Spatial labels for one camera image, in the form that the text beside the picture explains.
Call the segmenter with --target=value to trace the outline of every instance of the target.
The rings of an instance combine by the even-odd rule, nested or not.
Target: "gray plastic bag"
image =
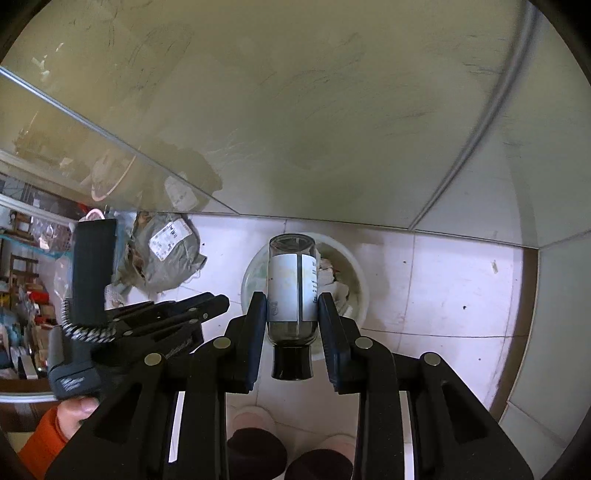
[[[205,265],[199,245],[197,232],[183,215],[138,212],[114,283],[148,295],[176,288]]]

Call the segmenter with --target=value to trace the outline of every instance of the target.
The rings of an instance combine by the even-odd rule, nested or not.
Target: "glass bottle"
[[[299,233],[269,241],[267,334],[274,344],[272,377],[312,377],[310,345],[318,331],[316,243]]]

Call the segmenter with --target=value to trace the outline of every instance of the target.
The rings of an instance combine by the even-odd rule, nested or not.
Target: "tile floor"
[[[286,231],[323,233],[349,248],[370,288],[363,334],[403,355],[440,353],[487,407],[511,337],[527,335],[514,332],[519,248],[333,222],[199,215],[192,221],[207,263],[179,288],[153,300],[181,300],[204,291],[227,295],[230,309],[204,324],[206,340],[222,335],[228,321],[242,314],[241,282],[250,260],[272,236]],[[128,301],[145,299],[134,288]],[[314,362],[314,378],[303,382],[272,379],[271,363],[266,347],[253,392],[228,395],[229,412],[254,404],[266,408],[291,457],[327,436],[355,435],[357,398],[333,391],[324,362]]]

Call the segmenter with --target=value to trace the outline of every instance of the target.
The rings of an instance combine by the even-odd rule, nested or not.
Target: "plastic bag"
[[[31,218],[30,234],[39,247],[48,252],[67,252],[70,249],[72,232],[64,225],[58,225],[38,217]]]
[[[56,260],[53,290],[62,302],[72,296],[72,261],[68,255],[62,255]]]
[[[148,295],[176,288],[205,265],[199,245],[199,236],[181,215],[139,212],[113,283]]]

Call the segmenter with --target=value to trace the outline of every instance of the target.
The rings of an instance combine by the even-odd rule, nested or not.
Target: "black bottle cap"
[[[310,345],[273,347],[273,378],[306,380],[312,378]]]

